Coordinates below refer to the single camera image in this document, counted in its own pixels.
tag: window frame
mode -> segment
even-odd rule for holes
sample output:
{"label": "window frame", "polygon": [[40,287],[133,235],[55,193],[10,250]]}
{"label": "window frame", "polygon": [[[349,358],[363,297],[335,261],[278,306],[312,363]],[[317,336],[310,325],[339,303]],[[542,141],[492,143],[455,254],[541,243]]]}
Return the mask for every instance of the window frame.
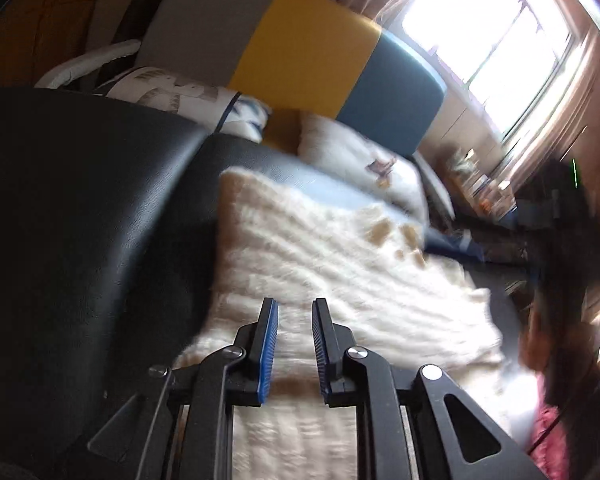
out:
{"label": "window frame", "polygon": [[554,66],[553,66],[550,74],[548,75],[546,81],[540,87],[540,89],[538,90],[538,93],[535,95],[535,97],[533,97],[533,99],[531,99],[531,101],[526,106],[524,111],[520,114],[520,116],[509,127],[509,129],[506,131],[502,131],[502,132],[493,123],[493,121],[491,120],[489,114],[485,110],[482,103],[480,101],[478,101],[478,99],[469,90],[469,86],[474,81],[475,77],[479,74],[480,70],[486,65],[488,60],[494,54],[497,47],[504,40],[504,38],[509,33],[509,31],[514,26],[514,24],[517,22],[517,20],[519,19],[520,15],[522,14],[522,12],[525,8],[529,9],[529,11],[535,17],[536,22],[538,22],[540,27],[542,27],[542,23],[538,19],[538,16],[534,12],[531,4],[529,4],[529,2],[527,0],[519,0],[521,3],[520,10],[518,11],[515,19],[512,20],[512,22],[509,24],[509,27],[507,27],[507,30],[502,34],[500,39],[492,46],[487,57],[480,63],[478,68],[474,71],[472,76],[465,83],[464,81],[462,81],[462,79],[460,79],[454,73],[454,71],[448,65],[446,65],[446,63],[442,59],[440,59],[438,57],[435,49],[433,49],[432,52],[425,50],[413,38],[411,38],[402,28],[402,20],[404,19],[404,16],[408,12],[410,7],[413,5],[414,1],[415,0],[406,0],[405,1],[405,3],[395,13],[395,15],[392,17],[392,19],[390,19],[389,22],[384,25],[386,30],[388,30],[390,33],[394,34],[396,37],[398,37],[404,43],[409,45],[418,54],[420,54],[425,60],[427,60],[432,65],[432,67],[440,74],[440,76],[445,81],[445,83],[449,86],[452,86],[456,90],[456,93],[460,97],[463,98],[467,107],[469,107],[476,115],[478,115],[478,117],[482,118],[489,125],[489,128],[491,130],[493,137],[496,140],[500,139],[499,143],[501,145],[510,144],[513,137],[518,132],[518,129],[524,123],[525,119],[533,111],[535,106],[538,104],[539,100],[542,99],[542,97],[546,94],[547,89],[549,88],[549,86],[551,86],[551,83],[555,80],[557,75],[561,72],[561,70],[564,69],[564,63],[565,63],[566,59],[569,57],[569,54],[572,52],[574,46],[577,44],[577,39],[578,39],[577,31],[574,30],[573,23],[571,23],[569,17],[565,14],[564,8],[563,8],[563,6],[561,6],[560,1],[554,0],[558,7],[558,10],[560,10],[560,13],[561,13],[561,15],[564,19],[564,22],[566,24],[566,27],[568,29],[568,37],[566,40],[566,46],[565,46],[564,52],[562,53],[561,56],[558,56],[552,47],[552,51],[554,52],[554,56],[555,56],[555,62],[554,62]]}

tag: white rug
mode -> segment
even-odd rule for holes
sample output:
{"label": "white rug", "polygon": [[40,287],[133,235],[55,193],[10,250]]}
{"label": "white rug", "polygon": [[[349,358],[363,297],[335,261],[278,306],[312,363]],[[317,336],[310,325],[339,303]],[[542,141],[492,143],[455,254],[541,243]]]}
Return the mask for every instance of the white rug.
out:
{"label": "white rug", "polygon": [[509,429],[489,292],[456,262],[423,256],[421,237],[389,220],[381,205],[339,210],[240,168],[221,175],[213,303],[176,365],[232,343],[240,326],[257,319],[264,297],[278,300],[269,400],[235,410],[235,479],[356,476],[354,410],[330,410],[319,395],[311,327],[317,297],[357,343],[401,367],[439,365]]}

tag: patterned pillow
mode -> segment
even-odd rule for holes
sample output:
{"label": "patterned pillow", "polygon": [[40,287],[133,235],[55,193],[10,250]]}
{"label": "patterned pillow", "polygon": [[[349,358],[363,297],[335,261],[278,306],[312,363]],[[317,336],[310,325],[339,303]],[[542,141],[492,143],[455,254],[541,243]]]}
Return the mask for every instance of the patterned pillow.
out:
{"label": "patterned pillow", "polygon": [[183,75],[145,66],[104,83],[95,93],[178,114],[213,133],[260,142],[271,112],[256,98],[227,88],[206,86]]}

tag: window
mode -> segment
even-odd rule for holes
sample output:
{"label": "window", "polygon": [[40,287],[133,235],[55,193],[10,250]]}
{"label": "window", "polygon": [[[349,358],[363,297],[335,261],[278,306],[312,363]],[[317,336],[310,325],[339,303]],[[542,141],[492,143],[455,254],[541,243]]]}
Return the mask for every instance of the window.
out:
{"label": "window", "polygon": [[410,0],[398,20],[391,30],[464,87],[502,137],[570,44],[555,0]]}

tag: throw pillow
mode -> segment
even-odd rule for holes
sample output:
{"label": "throw pillow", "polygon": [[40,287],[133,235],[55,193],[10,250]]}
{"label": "throw pillow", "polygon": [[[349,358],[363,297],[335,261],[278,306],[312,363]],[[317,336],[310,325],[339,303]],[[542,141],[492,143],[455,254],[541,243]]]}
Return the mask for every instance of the throw pillow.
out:
{"label": "throw pillow", "polygon": [[316,114],[302,114],[298,156],[429,225],[429,209],[417,168],[348,126]]}
{"label": "throw pillow", "polygon": [[254,97],[207,86],[186,76],[145,66],[119,75],[96,93],[181,115],[210,131],[260,142],[270,109]]}

